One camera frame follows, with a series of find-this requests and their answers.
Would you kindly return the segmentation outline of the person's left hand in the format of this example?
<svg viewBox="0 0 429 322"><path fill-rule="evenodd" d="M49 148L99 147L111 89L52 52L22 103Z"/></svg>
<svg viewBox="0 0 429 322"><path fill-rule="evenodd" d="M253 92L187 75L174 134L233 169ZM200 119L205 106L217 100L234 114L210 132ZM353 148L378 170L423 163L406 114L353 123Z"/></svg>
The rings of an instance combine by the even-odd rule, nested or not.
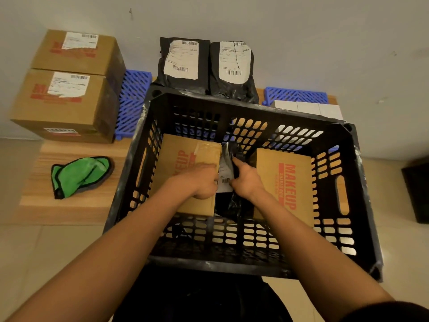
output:
<svg viewBox="0 0 429 322"><path fill-rule="evenodd" d="M176 176L179 185L186 189L186 192L195 199L202 199L202 165L197 163L186 168Z"/></svg>

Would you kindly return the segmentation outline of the person's right hand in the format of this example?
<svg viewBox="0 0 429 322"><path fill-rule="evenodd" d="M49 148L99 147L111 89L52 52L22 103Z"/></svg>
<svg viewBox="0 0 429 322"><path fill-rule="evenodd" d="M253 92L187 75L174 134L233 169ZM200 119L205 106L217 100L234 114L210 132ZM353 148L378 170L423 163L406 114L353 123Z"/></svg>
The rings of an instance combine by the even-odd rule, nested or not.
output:
<svg viewBox="0 0 429 322"><path fill-rule="evenodd" d="M248 170L239 174L238 178L232 179L229 184L239 196L253 204L262 196L267 195L257 169L249 164Z"/></svg>

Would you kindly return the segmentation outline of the black mailer bag small label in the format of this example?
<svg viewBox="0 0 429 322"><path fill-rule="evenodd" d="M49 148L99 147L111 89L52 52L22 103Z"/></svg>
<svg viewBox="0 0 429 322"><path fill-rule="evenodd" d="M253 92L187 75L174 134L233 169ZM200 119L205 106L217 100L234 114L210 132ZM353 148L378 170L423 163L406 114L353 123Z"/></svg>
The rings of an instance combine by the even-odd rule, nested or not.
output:
<svg viewBox="0 0 429 322"><path fill-rule="evenodd" d="M214 213L238 222L253 218L254 206L230 185L230 181L239 177L239 168L233 163L233 158L245 161L242 148L236 142L229 141L222 146Z"/></svg>

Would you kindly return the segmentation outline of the person's left forearm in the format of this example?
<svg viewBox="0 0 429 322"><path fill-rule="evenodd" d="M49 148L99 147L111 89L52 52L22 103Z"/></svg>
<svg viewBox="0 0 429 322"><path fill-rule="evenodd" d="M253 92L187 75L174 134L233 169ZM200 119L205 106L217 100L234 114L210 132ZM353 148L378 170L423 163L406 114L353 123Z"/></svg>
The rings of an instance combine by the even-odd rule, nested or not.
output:
<svg viewBox="0 0 429 322"><path fill-rule="evenodd" d="M174 178L169 180L5 322L107 322L137 279L167 223L195 194L180 184Z"/></svg>

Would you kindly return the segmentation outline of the person's right forearm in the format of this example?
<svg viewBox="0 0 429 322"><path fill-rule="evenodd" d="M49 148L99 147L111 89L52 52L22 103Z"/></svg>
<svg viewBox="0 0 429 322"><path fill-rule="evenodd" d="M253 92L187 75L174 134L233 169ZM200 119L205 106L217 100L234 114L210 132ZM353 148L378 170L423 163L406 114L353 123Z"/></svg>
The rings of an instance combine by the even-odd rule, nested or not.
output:
<svg viewBox="0 0 429 322"><path fill-rule="evenodd" d="M267 191L251 191L249 200L262 213L272 235L310 301L326 322L394 298L354 261L307 226Z"/></svg>

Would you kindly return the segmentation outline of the cardboard box with tape strip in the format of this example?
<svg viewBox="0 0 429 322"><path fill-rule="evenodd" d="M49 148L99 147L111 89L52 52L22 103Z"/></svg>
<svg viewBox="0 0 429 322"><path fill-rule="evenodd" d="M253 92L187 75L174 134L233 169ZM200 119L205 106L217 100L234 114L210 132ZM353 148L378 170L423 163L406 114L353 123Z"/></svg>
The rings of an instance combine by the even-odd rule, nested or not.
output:
<svg viewBox="0 0 429 322"><path fill-rule="evenodd" d="M149 196L154 195L168 178L197 163L215 164L218 169L221 154L220 143L164 134ZM215 195L205 200L190 198L178 208L177 212L212 217L214 210Z"/></svg>

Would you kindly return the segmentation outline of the cardboard box red print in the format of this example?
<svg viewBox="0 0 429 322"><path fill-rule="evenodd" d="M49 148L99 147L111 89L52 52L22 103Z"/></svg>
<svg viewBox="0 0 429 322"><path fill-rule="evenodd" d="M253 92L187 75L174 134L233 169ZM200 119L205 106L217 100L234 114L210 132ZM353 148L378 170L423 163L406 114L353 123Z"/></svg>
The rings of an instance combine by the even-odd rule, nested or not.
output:
<svg viewBox="0 0 429 322"><path fill-rule="evenodd" d="M258 148L249 159L264 188L293 215L314 227L311 157Z"/></svg>

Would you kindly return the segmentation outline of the black plastic crate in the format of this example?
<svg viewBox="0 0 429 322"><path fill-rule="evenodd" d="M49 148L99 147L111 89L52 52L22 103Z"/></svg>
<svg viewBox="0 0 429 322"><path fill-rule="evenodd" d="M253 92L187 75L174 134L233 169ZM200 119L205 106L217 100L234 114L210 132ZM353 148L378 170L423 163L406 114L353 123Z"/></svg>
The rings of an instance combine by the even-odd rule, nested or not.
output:
<svg viewBox="0 0 429 322"><path fill-rule="evenodd" d="M258 148L311 159L314 230L383 280L383 257L357 130L341 119L281 110L152 84L132 138L103 233L143 204L165 134L235 142L248 159ZM201 271L295 279L285 255L253 207L238 221L176 213L149 263Z"/></svg>

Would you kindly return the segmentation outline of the blue plastic grid pallet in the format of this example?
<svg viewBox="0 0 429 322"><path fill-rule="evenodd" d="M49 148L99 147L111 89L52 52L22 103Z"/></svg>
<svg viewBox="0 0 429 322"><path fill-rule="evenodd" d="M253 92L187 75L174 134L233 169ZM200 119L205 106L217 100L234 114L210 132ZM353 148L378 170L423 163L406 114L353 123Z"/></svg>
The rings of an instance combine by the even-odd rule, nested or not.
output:
<svg viewBox="0 0 429 322"><path fill-rule="evenodd" d="M120 107L115 127L116 141L133 137L152 81L150 72L126 70L119 96Z"/></svg>
<svg viewBox="0 0 429 322"><path fill-rule="evenodd" d="M328 95L325 92L294 90L281 87L266 87L264 89L263 106L270 107L275 100L291 102L312 102L329 104Z"/></svg>

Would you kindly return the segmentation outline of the person's black trousers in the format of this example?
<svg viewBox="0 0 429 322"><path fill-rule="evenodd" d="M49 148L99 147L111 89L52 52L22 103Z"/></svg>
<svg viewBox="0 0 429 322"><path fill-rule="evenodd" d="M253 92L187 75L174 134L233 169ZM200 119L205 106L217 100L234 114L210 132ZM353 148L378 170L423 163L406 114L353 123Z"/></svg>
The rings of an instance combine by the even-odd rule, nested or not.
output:
<svg viewBox="0 0 429 322"><path fill-rule="evenodd" d="M261 276L146 265L112 322L292 322Z"/></svg>

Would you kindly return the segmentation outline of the green cloth black trim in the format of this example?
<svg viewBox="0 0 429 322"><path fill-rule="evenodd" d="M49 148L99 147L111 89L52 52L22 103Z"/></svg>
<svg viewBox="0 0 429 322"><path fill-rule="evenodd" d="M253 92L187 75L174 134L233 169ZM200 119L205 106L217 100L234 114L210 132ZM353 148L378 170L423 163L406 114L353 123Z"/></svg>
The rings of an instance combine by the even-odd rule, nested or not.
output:
<svg viewBox="0 0 429 322"><path fill-rule="evenodd" d="M114 161L105 156L83 157L51 166L51 184L56 200L98 188L110 178Z"/></svg>

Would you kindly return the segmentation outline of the large brown shipping box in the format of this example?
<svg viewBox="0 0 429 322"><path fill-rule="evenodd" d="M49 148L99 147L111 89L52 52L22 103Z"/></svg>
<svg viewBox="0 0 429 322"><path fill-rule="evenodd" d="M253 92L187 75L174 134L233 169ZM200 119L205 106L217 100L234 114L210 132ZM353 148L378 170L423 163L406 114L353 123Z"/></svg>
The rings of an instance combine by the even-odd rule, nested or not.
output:
<svg viewBox="0 0 429 322"><path fill-rule="evenodd" d="M46 140L111 144L118 111L104 76L29 69L10 119Z"/></svg>

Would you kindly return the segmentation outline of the dark box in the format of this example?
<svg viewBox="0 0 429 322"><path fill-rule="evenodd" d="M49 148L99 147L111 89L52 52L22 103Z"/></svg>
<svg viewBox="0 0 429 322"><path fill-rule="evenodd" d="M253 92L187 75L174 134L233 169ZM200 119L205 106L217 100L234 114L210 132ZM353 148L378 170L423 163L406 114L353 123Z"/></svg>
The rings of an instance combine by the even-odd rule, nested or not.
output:
<svg viewBox="0 0 429 322"><path fill-rule="evenodd" d="M401 169L417 223L429 225L429 155Z"/></svg>

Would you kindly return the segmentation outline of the small brown shipping box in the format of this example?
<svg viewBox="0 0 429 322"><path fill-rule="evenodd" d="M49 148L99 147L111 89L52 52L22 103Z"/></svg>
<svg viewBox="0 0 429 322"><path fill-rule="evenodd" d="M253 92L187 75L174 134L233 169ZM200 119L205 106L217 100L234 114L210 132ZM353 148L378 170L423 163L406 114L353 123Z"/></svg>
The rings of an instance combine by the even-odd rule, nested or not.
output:
<svg viewBox="0 0 429 322"><path fill-rule="evenodd" d="M106 77L119 96L126 66L115 37L48 30L30 67Z"/></svg>

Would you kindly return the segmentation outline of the person's black sleeve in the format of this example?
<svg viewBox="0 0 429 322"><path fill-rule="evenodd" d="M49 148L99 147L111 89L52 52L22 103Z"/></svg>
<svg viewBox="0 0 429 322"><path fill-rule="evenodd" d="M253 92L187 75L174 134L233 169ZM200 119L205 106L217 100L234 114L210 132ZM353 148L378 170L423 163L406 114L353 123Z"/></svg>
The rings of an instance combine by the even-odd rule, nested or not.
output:
<svg viewBox="0 0 429 322"><path fill-rule="evenodd" d="M404 301L376 303L347 314L339 322L429 322L429 309Z"/></svg>

